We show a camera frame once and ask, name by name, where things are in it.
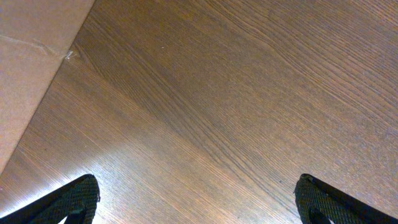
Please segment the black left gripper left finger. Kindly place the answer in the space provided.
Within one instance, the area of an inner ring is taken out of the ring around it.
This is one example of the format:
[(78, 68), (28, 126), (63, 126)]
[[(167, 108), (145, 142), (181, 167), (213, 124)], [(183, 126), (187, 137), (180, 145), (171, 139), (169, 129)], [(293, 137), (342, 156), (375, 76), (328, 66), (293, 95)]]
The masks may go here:
[(94, 175), (85, 174), (25, 207), (1, 218), (1, 224), (92, 224), (100, 188)]

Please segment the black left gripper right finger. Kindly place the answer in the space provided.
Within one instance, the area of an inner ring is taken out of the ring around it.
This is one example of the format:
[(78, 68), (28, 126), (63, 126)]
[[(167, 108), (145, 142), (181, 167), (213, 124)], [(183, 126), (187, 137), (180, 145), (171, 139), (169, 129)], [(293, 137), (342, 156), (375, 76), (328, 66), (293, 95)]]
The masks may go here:
[(397, 224), (396, 218), (310, 174), (300, 176), (294, 194), (297, 210), (304, 224)]

